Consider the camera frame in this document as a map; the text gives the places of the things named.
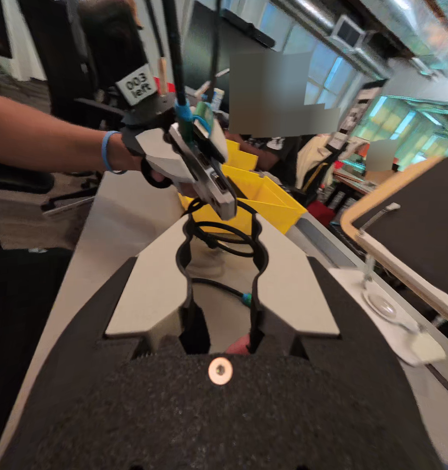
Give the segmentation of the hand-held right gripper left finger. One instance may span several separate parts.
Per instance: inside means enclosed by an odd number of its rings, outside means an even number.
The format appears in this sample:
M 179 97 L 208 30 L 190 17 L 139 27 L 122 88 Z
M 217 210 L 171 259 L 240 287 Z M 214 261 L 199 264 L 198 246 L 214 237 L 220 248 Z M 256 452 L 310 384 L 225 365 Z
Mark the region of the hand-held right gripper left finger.
M 136 256 L 106 327 L 107 337 L 142 337 L 156 352 L 164 337 L 175 336 L 186 353 L 209 352 L 204 313 L 186 270 L 194 231 L 192 215 L 184 215 Z

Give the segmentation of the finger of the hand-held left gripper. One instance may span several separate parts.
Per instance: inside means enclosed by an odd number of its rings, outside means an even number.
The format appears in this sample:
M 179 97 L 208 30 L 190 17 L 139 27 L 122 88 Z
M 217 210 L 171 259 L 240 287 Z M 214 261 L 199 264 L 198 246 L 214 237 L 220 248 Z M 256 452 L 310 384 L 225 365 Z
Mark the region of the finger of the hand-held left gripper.
M 221 122 L 213 116 L 213 122 L 198 116 L 195 117 L 195 141 L 203 156 L 220 164 L 228 162 L 227 141 Z
M 201 197 L 197 177 L 185 157 L 166 140 L 161 128 L 145 130 L 135 135 L 135 143 L 141 151 L 140 170 L 145 180 L 156 189 L 174 186 L 186 197 Z

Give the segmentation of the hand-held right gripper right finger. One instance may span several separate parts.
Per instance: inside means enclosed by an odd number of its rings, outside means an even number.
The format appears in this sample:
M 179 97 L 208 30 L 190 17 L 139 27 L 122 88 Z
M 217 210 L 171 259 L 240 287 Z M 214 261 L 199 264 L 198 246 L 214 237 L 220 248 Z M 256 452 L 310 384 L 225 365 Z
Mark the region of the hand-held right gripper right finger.
M 282 353 L 298 353 L 301 337 L 336 338 L 340 331 L 305 251 L 262 215 L 252 215 L 250 352 L 273 337 Z

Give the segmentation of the black hdmi switch with cable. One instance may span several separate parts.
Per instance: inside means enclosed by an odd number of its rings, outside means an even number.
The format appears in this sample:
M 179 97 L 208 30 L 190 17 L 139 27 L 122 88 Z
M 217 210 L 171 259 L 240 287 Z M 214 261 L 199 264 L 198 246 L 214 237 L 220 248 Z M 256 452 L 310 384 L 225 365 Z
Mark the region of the black hdmi switch with cable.
M 205 157 L 194 142 L 196 133 L 192 131 L 192 143 L 187 144 L 182 137 L 179 124 L 174 123 L 168 134 L 173 147 L 178 148 L 182 159 L 190 167 L 193 181 L 192 185 L 198 197 L 193 199 L 185 210 L 180 222 L 184 222 L 183 232 L 186 240 L 178 249 L 177 260 L 191 260 L 190 243 L 194 237 L 201 239 L 209 248 L 221 248 L 224 251 L 246 258 L 252 258 L 254 264 L 261 271 L 267 267 L 269 254 L 261 243 L 262 219 L 257 217 L 257 211 L 237 199 L 236 194 L 227 178 L 221 171 L 221 166 L 213 157 Z M 221 222 L 196 222 L 192 214 L 210 205 L 222 220 L 236 217 L 237 208 L 241 207 L 252 216 L 251 235 L 230 225 Z

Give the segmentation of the yellow plastic bin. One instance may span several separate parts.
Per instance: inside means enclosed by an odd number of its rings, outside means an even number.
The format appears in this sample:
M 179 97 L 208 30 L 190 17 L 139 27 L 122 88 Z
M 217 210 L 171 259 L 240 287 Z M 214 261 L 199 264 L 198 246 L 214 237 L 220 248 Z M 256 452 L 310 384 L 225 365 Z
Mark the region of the yellow plastic bin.
M 256 169 L 258 157 L 244 152 L 240 149 L 240 144 L 232 140 L 226 140 L 228 159 L 225 165 L 238 168 L 244 171 L 254 171 Z
M 285 234 L 306 212 L 303 206 L 268 176 L 227 165 L 222 170 L 227 179 L 234 182 L 245 195 L 245 198 L 238 197 L 239 201 L 256 210 L 281 233 Z M 251 234 L 251 215 L 240 207 L 236 217 L 230 221 L 222 221 L 209 205 L 192 216 L 196 222 L 219 222 L 237 228 L 246 235 Z

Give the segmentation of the person's left hand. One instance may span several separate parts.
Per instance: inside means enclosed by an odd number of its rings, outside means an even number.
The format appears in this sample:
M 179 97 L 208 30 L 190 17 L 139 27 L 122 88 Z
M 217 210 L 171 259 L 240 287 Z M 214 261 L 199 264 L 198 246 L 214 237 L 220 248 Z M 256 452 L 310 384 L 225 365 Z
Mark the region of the person's left hand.
M 134 155 L 124 144 L 119 132 L 108 131 L 104 134 L 101 158 L 105 169 L 110 173 L 121 175 L 129 171 L 138 171 L 157 189 L 166 189 L 173 185 L 170 178 L 153 170 L 145 157 Z

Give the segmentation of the black office chair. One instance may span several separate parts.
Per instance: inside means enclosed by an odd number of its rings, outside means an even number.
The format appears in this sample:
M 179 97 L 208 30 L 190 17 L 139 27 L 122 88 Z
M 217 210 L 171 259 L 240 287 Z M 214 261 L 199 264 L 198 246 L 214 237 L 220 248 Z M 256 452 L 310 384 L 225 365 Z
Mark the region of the black office chair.
M 129 104 L 118 83 L 147 64 L 135 1 L 18 1 L 64 121 L 115 130 Z

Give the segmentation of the white panel stand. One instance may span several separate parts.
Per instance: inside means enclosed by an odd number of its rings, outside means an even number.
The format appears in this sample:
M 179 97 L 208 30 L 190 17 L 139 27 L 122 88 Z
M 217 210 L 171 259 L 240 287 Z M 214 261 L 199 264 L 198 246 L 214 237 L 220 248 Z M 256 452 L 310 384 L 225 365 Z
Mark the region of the white panel stand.
M 446 352 L 427 327 L 375 279 L 375 264 L 379 262 L 435 309 L 440 320 L 448 320 L 448 255 L 447 250 L 435 253 L 432 246 L 425 246 L 423 237 L 406 247 L 411 232 L 406 210 L 406 203 L 384 201 L 366 214 L 355 238 L 367 252 L 364 267 L 331 269 L 330 273 L 372 320 L 394 354 L 417 367 L 444 361 Z

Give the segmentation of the person's black trousers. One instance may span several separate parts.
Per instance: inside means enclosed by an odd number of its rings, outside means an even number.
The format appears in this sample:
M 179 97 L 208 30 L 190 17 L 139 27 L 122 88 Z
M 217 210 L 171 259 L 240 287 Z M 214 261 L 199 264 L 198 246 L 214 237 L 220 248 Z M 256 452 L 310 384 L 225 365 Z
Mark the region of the person's black trousers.
M 0 250 L 0 437 L 72 253 L 64 248 Z

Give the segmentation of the wooden-framed black panel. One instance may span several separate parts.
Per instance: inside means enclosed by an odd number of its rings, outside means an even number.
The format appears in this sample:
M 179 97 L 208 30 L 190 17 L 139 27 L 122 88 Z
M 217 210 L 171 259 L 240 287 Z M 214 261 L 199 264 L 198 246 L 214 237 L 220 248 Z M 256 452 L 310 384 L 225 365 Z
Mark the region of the wooden-framed black panel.
M 340 224 L 448 321 L 448 157 L 395 173 L 346 209 Z

